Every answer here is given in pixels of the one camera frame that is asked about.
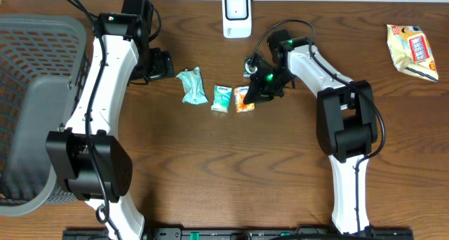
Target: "wood grain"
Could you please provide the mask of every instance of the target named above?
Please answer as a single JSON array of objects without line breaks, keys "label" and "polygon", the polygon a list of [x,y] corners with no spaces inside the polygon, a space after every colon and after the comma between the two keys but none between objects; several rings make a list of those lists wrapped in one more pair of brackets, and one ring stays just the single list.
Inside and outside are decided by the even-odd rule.
[{"label": "wood grain", "polygon": [[[120,11],[121,0],[84,0],[92,13]],[[449,238],[449,5],[351,2],[253,2],[248,39],[222,36],[218,1],[154,1],[163,28],[152,46],[169,50],[177,72],[201,67],[213,86],[241,86],[242,63],[260,35],[288,18],[313,22],[316,45],[335,68],[367,79],[387,125],[387,146],[370,161],[367,207],[376,227],[410,227],[415,239]],[[63,0],[5,0],[0,13],[84,15]],[[397,72],[385,24],[419,25],[428,36],[439,83]],[[309,34],[286,25],[292,36]],[[260,53],[269,57],[266,44]],[[333,210],[329,160],[315,135],[316,100],[297,81],[287,96],[254,112],[182,104],[177,79],[129,86],[120,143],[133,159],[130,193],[150,220],[185,227],[295,227],[326,224]],[[2,239],[60,239],[68,227],[99,227],[75,202],[0,218]]]}]

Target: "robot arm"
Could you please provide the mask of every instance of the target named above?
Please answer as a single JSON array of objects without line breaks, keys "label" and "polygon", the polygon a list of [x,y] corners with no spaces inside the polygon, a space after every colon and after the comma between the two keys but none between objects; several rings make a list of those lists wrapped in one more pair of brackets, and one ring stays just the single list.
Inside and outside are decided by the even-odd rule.
[{"label": "robot arm", "polygon": [[[324,65],[333,74],[337,74],[339,78],[346,82],[352,82],[352,79],[340,74],[332,65],[330,65],[318,52],[318,48],[312,46],[312,51],[315,53],[319,62]],[[292,74],[300,78],[315,97],[320,92],[325,90],[340,90],[345,91],[346,86],[340,82],[332,79],[326,72],[324,72],[313,59],[310,58],[309,46],[303,45],[294,48],[288,52],[288,69]],[[338,102],[341,110],[348,108],[348,102]],[[334,108],[336,113],[340,113],[338,108]],[[339,120],[343,120],[343,116],[339,114],[329,113],[332,118],[337,117]],[[326,142],[321,142],[322,147],[326,147]],[[339,161],[337,157],[332,154],[329,156],[330,164],[333,172],[333,185],[334,185],[334,210],[332,213],[332,221],[334,226],[340,233],[353,234],[358,231],[357,219],[356,219],[356,192],[355,192],[355,172],[357,161],[364,157],[363,154],[351,156],[346,159],[346,162]],[[365,207],[365,177],[366,166],[368,160],[361,163],[359,166],[359,182],[358,182],[358,200],[359,200],[359,216],[360,216],[360,228],[364,229],[369,226],[368,216],[366,215]]]},{"label": "robot arm", "polygon": [[97,25],[93,61],[81,99],[65,126],[64,132],[51,131],[46,148],[58,177],[59,185],[95,210],[104,205],[93,165],[86,150],[85,113],[100,70],[102,51],[106,64],[98,84],[91,112],[91,135],[98,168],[103,176],[109,199],[109,238],[115,239],[113,223],[126,240],[140,240],[145,219],[128,193],[133,174],[130,157],[118,142],[121,104],[128,82],[146,82],[174,76],[171,58],[158,48],[149,49],[153,7],[147,0],[124,0],[122,13],[102,13]]},{"label": "robot arm", "polygon": [[[244,102],[264,102],[274,96],[282,97],[284,85],[294,76],[303,80],[317,98],[316,135],[321,149],[329,155],[333,170],[333,224],[341,234],[357,233],[354,169],[357,162],[370,153],[371,144],[377,139],[375,115],[362,97],[334,80],[311,58],[307,38],[291,39],[286,30],[281,30],[268,38],[268,45],[276,65],[270,67],[256,56],[257,72],[250,77],[250,88]],[[332,67],[315,45],[312,44],[311,49],[321,65],[373,99],[368,82],[353,82]],[[342,112],[345,109],[355,109],[356,114],[344,118]],[[365,207],[367,163],[368,160],[363,161],[358,172],[358,215],[362,231],[369,226]]]}]

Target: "yellow chip bag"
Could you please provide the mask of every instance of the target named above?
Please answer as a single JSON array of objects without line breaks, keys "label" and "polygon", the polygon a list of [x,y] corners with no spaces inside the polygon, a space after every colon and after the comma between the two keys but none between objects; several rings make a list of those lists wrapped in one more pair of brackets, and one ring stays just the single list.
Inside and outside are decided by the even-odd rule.
[{"label": "yellow chip bag", "polygon": [[243,113],[248,112],[251,110],[254,110],[254,103],[250,103],[245,105],[243,103],[243,99],[246,96],[246,93],[248,92],[249,86],[241,86],[234,89],[234,96],[236,98],[236,109],[237,113]]},{"label": "yellow chip bag", "polygon": [[387,31],[387,45],[398,71],[438,81],[429,41],[418,26],[387,25]]}]

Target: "black cable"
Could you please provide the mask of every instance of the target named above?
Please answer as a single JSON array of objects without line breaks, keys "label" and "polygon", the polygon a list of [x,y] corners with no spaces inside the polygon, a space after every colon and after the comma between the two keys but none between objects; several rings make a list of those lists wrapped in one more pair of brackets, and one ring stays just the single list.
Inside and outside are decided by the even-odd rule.
[{"label": "black cable", "polygon": [[312,46],[313,46],[314,41],[315,41],[315,27],[314,27],[310,22],[306,22],[306,21],[303,21],[303,20],[294,20],[294,19],[291,19],[291,20],[284,20],[284,21],[282,21],[282,22],[278,22],[278,23],[276,23],[273,27],[270,27],[270,28],[269,28],[269,29],[268,29],[268,30],[267,30],[267,31],[260,37],[259,42],[257,43],[257,46],[256,46],[255,49],[254,49],[253,56],[251,57],[250,66],[251,66],[251,67],[254,66],[255,55],[256,55],[256,53],[257,53],[257,49],[259,48],[259,45],[260,45],[260,43],[262,42],[262,40],[265,38],[265,36],[266,36],[270,31],[272,31],[275,27],[277,27],[277,26],[279,26],[279,25],[281,25],[281,24],[283,24],[283,23],[286,23],[286,22],[300,22],[300,23],[303,23],[303,24],[308,25],[308,26],[311,28],[311,30],[312,30],[312,38],[309,40],[309,53],[310,53],[311,58],[315,61],[315,63],[316,63],[316,64],[317,64],[317,65],[318,65],[318,66],[319,66],[325,73],[327,73],[327,74],[328,74],[330,77],[332,77],[334,80],[336,80],[336,81],[340,82],[341,84],[344,84],[345,86],[349,87],[349,88],[352,89],[355,93],[357,93],[357,95],[361,95],[361,97],[362,97],[364,100],[366,100],[366,102],[368,102],[368,104],[370,105],[370,107],[373,109],[373,111],[374,111],[374,113],[375,113],[377,119],[379,120],[380,131],[381,131],[381,139],[380,139],[379,147],[378,147],[373,153],[370,153],[370,154],[368,154],[368,155],[365,155],[362,159],[360,159],[359,161],[357,161],[356,166],[354,167],[355,174],[356,174],[356,207],[355,207],[355,210],[356,210],[356,220],[357,220],[357,232],[360,234],[360,232],[361,232],[361,228],[360,228],[360,215],[359,215],[359,212],[358,212],[358,210],[359,210],[359,208],[358,208],[358,203],[359,203],[359,200],[358,200],[358,172],[360,171],[359,167],[360,167],[360,164],[361,164],[362,162],[364,162],[365,160],[371,159],[371,158],[373,158],[374,156],[378,155],[378,154],[380,153],[380,151],[382,151],[382,149],[384,148],[384,146],[385,146],[385,140],[387,139],[387,133],[386,133],[386,131],[385,131],[385,123],[384,123],[384,120],[383,120],[383,118],[382,118],[382,116],[381,116],[379,110],[376,108],[374,102],[373,102],[368,96],[366,96],[364,93],[360,92],[360,90],[359,90],[358,88],[356,88],[355,86],[353,86],[353,85],[351,85],[350,83],[348,83],[348,82],[346,82],[346,81],[344,81],[344,80],[338,78],[337,74],[333,74],[333,73],[332,73],[331,71],[329,71],[326,67],[324,67],[323,64],[321,64],[321,63],[318,61],[318,59],[317,59],[316,56],[315,56],[315,53],[312,52]]},{"label": "black cable", "polygon": [[111,218],[107,221],[107,223],[111,226],[112,229],[114,229],[114,234],[115,234],[116,240],[121,240],[119,230],[117,229],[115,224],[112,222]]},{"label": "black cable", "polygon": [[156,15],[157,15],[157,21],[159,22],[159,27],[157,28],[156,32],[153,33],[153,35],[149,36],[148,38],[148,42],[153,41],[155,38],[157,38],[157,36],[159,35],[159,32],[161,32],[162,29],[162,20],[161,20],[161,16],[159,15],[159,11],[157,11],[157,9],[153,6],[154,11],[156,11]]},{"label": "black cable", "polygon": [[[111,222],[110,218],[109,218],[109,199],[107,198],[107,194],[106,194],[105,181],[103,180],[101,172],[98,168],[97,159],[95,158],[95,155],[94,155],[94,145],[93,145],[93,142],[91,142],[90,127],[91,127],[91,112],[92,112],[93,101],[95,99],[95,94],[97,93],[98,85],[100,84],[103,70],[105,69],[106,48],[105,48],[105,43],[103,42],[100,30],[98,30],[98,27],[95,24],[94,20],[92,19],[92,16],[86,10],[86,8],[83,6],[83,4],[79,0],[73,0],[73,3],[72,2],[70,2],[70,3],[76,4],[76,8],[78,8],[80,11],[82,11],[88,18],[89,22],[92,24],[93,31],[95,32],[95,35],[97,36],[97,39],[100,43],[101,52],[102,52],[102,60],[100,61],[100,69],[98,71],[97,79],[95,80],[95,83],[93,85],[91,97],[89,98],[87,109],[86,109],[86,114],[85,114],[84,118],[85,118],[85,124],[86,124],[86,146],[88,148],[89,155],[91,156],[93,169],[95,171],[95,174],[97,175],[98,182],[100,183],[103,199],[105,200],[104,206],[99,206],[95,212],[95,215],[97,217],[98,222],[105,224],[106,222]],[[103,219],[100,217],[100,213],[103,213],[103,215],[104,215]],[[113,223],[110,223],[110,225],[111,225],[112,229],[114,230],[114,233],[117,235],[118,229],[115,227],[115,225]]]},{"label": "black cable", "polygon": [[299,22],[299,23],[304,23],[304,24],[306,24],[307,26],[309,26],[309,27],[311,28],[311,33],[312,33],[311,40],[312,40],[312,42],[315,40],[315,27],[314,27],[310,22],[306,22],[306,21],[304,21],[304,20],[296,20],[296,19],[289,19],[289,20],[283,20],[282,22],[278,22],[278,23],[276,23],[273,27],[269,28],[269,29],[268,29],[268,30],[267,30],[267,31],[260,37],[259,42],[258,42],[257,45],[255,46],[253,56],[251,57],[251,63],[250,63],[250,66],[251,66],[251,67],[254,67],[255,54],[257,53],[257,50],[258,50],[258,48],[259,48],[259,45],[260,45],[260,43],[262,43],[262,40],[265,38],[265,36],[266,36],[270,31],[272,31],[275,27],[278,27],[279,25],[282,25],[282,24],[287,23],[287,22]]},{"label": "black cable", "polygon": [[[71,5],[73,5],[75,8],[78,8],[80,11],[83,11],[76,3],[74,3],[72,0],[66,0],[66,1],[68,1],[69,3],[71,3]],[[93,18],[97,18],[98,17],[98,15],[95,15],[95,14],[92,14],[92,13],[89,13],[89,15],[90,16],[92,16]]]}]

